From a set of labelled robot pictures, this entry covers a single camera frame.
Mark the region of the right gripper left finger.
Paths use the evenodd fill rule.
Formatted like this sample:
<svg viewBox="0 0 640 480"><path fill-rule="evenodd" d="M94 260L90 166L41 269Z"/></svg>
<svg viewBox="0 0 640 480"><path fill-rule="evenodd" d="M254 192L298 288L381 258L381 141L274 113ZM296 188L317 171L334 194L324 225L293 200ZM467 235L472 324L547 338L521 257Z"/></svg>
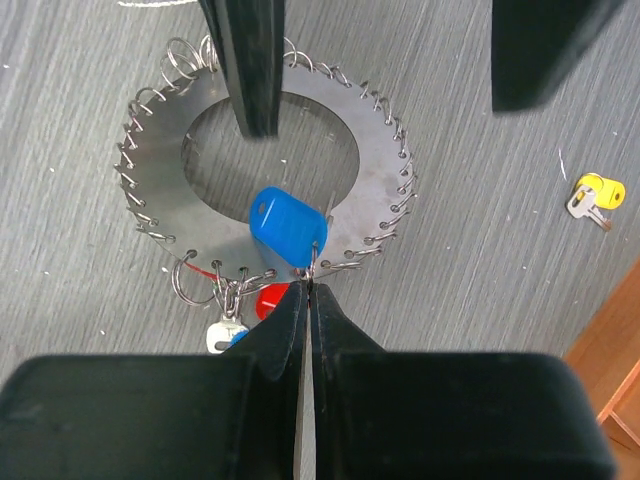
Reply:
<svg viewBox="0 0 640 480"><path fill-rule="evenodd" d="M44 355L1 390L5 479L292 479L303 286L220 355Z"/></svg>

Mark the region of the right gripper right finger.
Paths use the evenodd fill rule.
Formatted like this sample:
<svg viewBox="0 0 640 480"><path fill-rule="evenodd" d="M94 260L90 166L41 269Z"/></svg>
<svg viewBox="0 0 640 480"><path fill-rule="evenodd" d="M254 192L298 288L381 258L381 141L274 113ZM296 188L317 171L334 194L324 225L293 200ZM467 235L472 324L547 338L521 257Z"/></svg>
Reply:
<svg viewBox="0 0 640 480"><path fill-rule="evenodd" d="M560 358L387 351L312 291L320 479L611 479L586 392Z"/></svg>

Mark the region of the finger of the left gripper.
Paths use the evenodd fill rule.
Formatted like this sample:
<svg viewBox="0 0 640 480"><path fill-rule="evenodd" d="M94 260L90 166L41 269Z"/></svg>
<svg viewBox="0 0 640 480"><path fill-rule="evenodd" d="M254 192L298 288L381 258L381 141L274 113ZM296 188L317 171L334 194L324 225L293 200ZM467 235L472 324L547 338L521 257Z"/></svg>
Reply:
<svg viewBox="0 0 640 480"><path fill-rule="evenodd" d="M494 112L546 104L624 5L615 0L494 0Z"/></svg>
<svg viewBox="0 0 640 480"><path fill-rule="evenodd" d="M283 80L283 0L201 0L240 133L278 136Z"/></svg>

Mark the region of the red tag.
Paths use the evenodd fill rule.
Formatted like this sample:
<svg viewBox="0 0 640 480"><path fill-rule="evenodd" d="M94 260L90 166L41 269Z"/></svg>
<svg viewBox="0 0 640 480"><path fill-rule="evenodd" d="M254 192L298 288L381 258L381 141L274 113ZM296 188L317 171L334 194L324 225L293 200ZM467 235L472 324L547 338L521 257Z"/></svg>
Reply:
<svg viewBox="0 0 640 480"><path fill-rule="evenodd" d="M259 292L255 302L255 312L260 320L266 319L272 313L288 288L288 283L274 283Z"/></svg>

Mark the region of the metal disc keyring holder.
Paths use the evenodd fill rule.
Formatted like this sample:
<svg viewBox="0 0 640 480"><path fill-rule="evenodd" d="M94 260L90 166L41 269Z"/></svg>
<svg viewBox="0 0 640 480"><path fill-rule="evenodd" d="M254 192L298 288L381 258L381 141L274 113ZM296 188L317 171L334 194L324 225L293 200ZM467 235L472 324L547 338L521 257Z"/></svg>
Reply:
<svg viewBox="0 0 640 480"><path fill-rule="evenodd" d="M169 39L161 84L127 105L114 169L137 230L222 289L242 276L257 290L305 272L251 234L249 209L264 188L325 216L328 238L310 265L319 277L372 263L417 214L407 128L383 91L293 43L283 66L276 140L241 136L210 38Z"/></svg>

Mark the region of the blue tag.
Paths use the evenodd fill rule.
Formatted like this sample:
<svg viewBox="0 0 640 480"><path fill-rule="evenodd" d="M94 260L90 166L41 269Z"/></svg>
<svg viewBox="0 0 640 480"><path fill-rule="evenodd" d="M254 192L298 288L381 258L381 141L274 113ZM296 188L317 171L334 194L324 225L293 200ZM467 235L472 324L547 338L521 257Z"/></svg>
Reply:
<svg viewBox="0 0 640 480"><path fill-rule="evenodd" d="M292 267L311 265L313 247L320 255L328 238L325 216L284 190L261 190L249 209L253 237Z"/></svg>

